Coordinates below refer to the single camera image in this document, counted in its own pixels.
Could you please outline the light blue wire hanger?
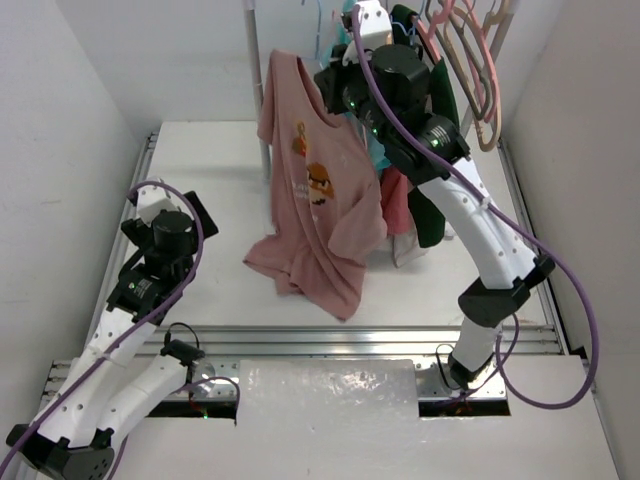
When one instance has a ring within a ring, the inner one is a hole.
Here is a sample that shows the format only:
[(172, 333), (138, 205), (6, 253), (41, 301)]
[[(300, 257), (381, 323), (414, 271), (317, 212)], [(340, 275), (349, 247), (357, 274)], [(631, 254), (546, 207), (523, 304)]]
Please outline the light blue wire hanger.
[(304, 25), (310, 42), (308, 60), (313, 60), (319, 67), (324, 68), (328, 64), (328, 51), (332, 44), (329, 2), (302, 0), (299, 5), (301, 12), (307, 16)]

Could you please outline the pink t shirt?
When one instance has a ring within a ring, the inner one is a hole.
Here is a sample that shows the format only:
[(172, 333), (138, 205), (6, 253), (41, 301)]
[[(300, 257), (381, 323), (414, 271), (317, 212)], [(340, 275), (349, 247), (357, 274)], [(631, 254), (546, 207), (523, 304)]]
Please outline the pink t shirt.
[(387, 236), (368, 153), (351, 123), (326, 111), (302, 60), (282, 50), (270, 54), (257, 135), (271, 148), (274, 231), (244, 262), (278, 294), (346, 321), (361, 303), (366, 258)]

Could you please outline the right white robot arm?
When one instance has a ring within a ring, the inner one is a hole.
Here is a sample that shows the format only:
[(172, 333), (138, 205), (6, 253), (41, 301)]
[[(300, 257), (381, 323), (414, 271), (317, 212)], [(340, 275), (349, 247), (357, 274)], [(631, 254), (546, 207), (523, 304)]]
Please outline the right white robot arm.
[(383, 146), (413, 186), (415, 224), (448, 222), (478, 270), (458, 298), (464, 320), (448, 359), (452, 380), (467, 388), (492, 359), (500, 324), (528, 301), (555, 263), (492, 214), (494, 203), (464, 137), (454, 122), (427, 107), (430, 71), (417, 51), (406, 45), (367, 51), (375, 90), (356, 56), (353, 44), (338, 44), (315, 74), (327, 110), (352, 114)]

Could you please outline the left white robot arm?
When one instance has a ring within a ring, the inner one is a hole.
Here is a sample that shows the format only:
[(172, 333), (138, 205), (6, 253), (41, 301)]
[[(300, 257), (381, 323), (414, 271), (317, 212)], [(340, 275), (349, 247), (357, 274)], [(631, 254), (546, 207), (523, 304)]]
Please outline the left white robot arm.
[(90, 342), (49, 403), (6, 438), (1, 466), (20, 456), (51, 479), (109, 479), (131, 430), (159, 403), (186, 388), (204, 352), (181, 340), (118, 386), (138, 350), (194, 280), (206, 239), (219, 229), (198, 195), (145, 181), (128, 196), (136, 216), (121, 225), (136, 246), (122, 266)]

